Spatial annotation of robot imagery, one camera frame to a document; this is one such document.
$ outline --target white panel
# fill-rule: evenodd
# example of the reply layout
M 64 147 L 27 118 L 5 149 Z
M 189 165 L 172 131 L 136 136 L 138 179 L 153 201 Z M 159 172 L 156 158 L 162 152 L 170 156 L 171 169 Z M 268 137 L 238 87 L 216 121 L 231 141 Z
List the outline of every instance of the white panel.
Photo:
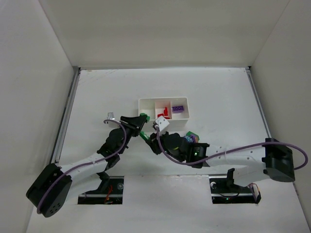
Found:
M 292 0 L 252 66 L 267 120 L 276 138 L 311 155 L 311 1 Z M 303 162 L 294 154 L 295 165 Z M 304 212 L 311 223 L 311 164 L 295 172 Z
M 92 155 L 111 128 L 103 124 L 108 112 L 115 118 L 138 115 L 138 100 L 183 96 L 191 117 L 179 133 L 192 131 L 200 142 L 223 147 L 263 142 L 267 137 L 244 68 L 163 68 L 82 71 L 60 164 Z M 230 166 L 194 169 L 155 155 L 140 138 L 132 138 L 109 175 L 226 173 Z
M 25 194 L 52 152 L 72 67 L 37 0 L 0 0 L 0 232 L 26 230 Z
M 73 65 L 249 66 L 289 0 L 40 0 Z
M 33 212 L 28 233 L 309 233 L 291 183 L 258 182 L 259 205 L 212 204 L 207 176 L 129 176 L 122 205 Z

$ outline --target purple block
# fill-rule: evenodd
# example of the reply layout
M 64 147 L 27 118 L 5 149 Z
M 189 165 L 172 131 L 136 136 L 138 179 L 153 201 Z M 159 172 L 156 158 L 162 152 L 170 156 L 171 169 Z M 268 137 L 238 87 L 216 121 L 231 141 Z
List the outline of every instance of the purple block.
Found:
M 184 110 L 185 109 L 184 109 L 183 105 L 172 107 L 172 112 L 173 113 L 182 113 Z

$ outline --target black wire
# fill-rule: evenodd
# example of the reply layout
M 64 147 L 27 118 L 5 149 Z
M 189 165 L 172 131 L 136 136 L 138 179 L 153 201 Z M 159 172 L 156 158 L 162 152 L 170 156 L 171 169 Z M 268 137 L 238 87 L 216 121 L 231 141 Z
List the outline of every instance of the black wire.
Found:
M 236 198 L 240 193 L 237 193 L 237 195 L 234 196 L 226 196 L 226 195 L 222 195 L 219 193 L 220 196 L 224 197 L 224 198 Z

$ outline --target white box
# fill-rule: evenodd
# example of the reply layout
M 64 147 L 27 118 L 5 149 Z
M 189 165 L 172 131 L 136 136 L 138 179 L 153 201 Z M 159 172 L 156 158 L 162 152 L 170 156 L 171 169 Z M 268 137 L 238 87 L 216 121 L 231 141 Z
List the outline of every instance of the white box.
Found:
M 172 107 L 183 106 L 184 111 L 181 113 L 174 113 Z M 145 113 L 150 116 L 150 121 L 145 124 L 143 131 L 153 132 L 153 122 L 157 119 L 157 115 L 164 112 L 165 107 L 168 108 L 168 119 L 170 125 L 168 129 L 174 131 L 181 131 L 187 123 L 190 114 L 188 100 L 186 97 L 177 98 L 149 98 L 138 100 L 138 115 Z

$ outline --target white table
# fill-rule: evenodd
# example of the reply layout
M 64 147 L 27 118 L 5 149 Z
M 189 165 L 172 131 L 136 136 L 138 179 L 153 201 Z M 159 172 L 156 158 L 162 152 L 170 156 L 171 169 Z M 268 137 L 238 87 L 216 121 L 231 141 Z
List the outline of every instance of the white table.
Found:
M 165 68 L 82 71 L 60 164 L 94 153 L 111 128 L 108 112 L 137 116 L 138 99 L 187 97 L 190 119 L 179 133 L 193 131 L 201 142 L 243 146 L 267 132 L 244 68 Z M 124 175 L 122 205 L 67 202 L 54 216 L 33 212 L 28 233 L 309 233 L 291 183 L 258 182 L 259 205 L 215 205 L 208 176 L 231 167 L 194 169 L 154 155 L 133 138 L 109 175 Z

